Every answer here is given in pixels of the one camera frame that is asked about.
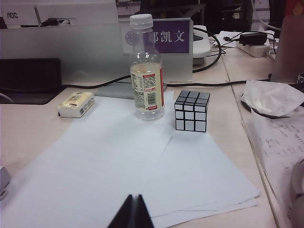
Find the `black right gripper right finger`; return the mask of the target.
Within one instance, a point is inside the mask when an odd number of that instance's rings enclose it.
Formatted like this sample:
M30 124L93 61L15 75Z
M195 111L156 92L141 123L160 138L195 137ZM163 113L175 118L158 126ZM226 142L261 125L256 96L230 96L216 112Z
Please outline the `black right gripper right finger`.
M137 197L137 227L154 228L153 222L141 194Z

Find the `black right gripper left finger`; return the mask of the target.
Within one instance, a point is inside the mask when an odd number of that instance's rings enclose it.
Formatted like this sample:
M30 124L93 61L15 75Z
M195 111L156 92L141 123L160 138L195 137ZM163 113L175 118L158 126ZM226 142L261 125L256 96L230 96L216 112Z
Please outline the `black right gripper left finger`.
M108 228L133 228L133 196L129 194Z

